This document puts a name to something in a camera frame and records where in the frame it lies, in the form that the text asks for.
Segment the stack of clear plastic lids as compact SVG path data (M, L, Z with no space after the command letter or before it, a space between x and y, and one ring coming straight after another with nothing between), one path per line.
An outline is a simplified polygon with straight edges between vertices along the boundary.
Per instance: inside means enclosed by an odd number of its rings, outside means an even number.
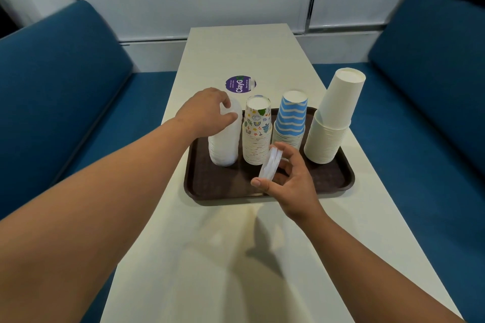
M282 160L288 161L288 159L283 156L283 151L275 145L271 145L265 160L263 161L258 177L272 181Z

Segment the person's right forearm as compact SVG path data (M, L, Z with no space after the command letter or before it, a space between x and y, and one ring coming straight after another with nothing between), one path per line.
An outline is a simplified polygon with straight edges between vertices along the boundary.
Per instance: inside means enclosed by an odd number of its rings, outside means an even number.
M333 221L323 209L297 224L355 323L466 323Z

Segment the dark brown serving tray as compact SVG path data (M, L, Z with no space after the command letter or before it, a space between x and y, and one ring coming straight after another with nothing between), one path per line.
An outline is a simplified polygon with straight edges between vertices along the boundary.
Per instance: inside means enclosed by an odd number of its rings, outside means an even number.
M342 148L327 164L316 164L304 154L304 145L316 108L306 111L306 130L300 146L316 192L319 195L337 194L350 189L355 183L352 170ZM261 198L265 195L254 188L250 181L258 176L261 166L250 165L243 159L242 141L239 139L239 157L229 167L215 165L209 155L208 137L201 137L191 143L185 171L184 189L197 202L215 202L236 198Z

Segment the round purple sticker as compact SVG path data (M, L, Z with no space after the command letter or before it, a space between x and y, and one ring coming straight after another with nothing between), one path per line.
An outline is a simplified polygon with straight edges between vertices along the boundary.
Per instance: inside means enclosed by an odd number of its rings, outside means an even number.
M256 88L256 86L256 80L246 75L237 75L230 77L225 83L227 91L237 94L251 92Z

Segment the person's right hand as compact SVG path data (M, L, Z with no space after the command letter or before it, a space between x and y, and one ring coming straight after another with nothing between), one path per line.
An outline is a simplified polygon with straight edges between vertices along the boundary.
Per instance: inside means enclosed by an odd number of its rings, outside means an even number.
M268 194L278 201L283 212L301 228L310 224L321 225L329 219L324 211L303 157L294 147L276 142L288 161L281 161L272 181L282 185L282 194Z

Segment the stack of translucent plastic cups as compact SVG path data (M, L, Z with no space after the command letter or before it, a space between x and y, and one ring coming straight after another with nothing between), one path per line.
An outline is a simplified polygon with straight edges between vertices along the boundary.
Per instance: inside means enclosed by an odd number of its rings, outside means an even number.
M221 115L234 112L238 115L237 120L214 136L208 137L208 149L212 162L220 167L228 167L234 164L239 156L239 139L243 123L242 107L239 101L229 96L231 107L226 108L220 104Z

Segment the person's left forearm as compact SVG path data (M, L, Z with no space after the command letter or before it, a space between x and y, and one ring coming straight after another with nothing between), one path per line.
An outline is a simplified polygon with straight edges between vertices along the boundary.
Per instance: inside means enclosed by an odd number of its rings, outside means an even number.
M80 323L196 136L170 119L0 221L0 323Z

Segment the blue upholstered sofa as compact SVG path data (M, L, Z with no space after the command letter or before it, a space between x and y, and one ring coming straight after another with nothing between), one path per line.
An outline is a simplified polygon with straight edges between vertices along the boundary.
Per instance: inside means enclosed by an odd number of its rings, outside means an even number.
M367 63L351 130L468 323L485 323L485 8L404 0Z
M177 73L134 69L86 1L0 39L0 221L160 126Z

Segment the person's left hand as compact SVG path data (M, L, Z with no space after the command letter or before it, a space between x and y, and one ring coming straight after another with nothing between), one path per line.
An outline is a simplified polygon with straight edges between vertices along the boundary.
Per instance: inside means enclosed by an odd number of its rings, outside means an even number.
M198 91L175 115L175 122L184 129L191 140L213 136L212 122L220 112L220 104L231 107L230 99L224 91L217 88L206 88Z

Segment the stack of plain white paper cups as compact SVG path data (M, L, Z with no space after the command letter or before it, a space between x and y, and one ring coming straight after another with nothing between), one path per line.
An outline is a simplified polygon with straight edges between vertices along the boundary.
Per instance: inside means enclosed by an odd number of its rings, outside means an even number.
M350 127L366 76L353 68L337 69L314 114L304 146L319 165L331 162Z

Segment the stack of colourful patterned paper cups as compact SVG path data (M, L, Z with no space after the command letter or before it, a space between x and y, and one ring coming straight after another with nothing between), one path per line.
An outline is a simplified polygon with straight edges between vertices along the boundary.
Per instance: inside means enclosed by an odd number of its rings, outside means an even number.
M250 165L260 166L269 151L273 130L270 99L263 95L249 97L243 119L243 158Z

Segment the stack of blue striped paper cups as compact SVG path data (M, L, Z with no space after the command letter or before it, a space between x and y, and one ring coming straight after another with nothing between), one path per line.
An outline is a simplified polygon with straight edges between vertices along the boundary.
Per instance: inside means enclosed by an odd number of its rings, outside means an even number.
M274 123L272 143L284 142L299 150L306 129L308 95L300 90L286 91L281 98Z

